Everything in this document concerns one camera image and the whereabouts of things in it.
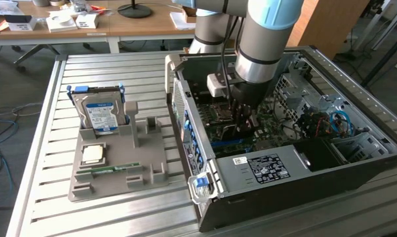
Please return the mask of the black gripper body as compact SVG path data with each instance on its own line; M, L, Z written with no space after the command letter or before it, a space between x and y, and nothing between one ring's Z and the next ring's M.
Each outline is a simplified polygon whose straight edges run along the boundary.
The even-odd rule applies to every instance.
M244 105L257 108L269 90L269 82L251 83L240 82L232 90L233 99Z

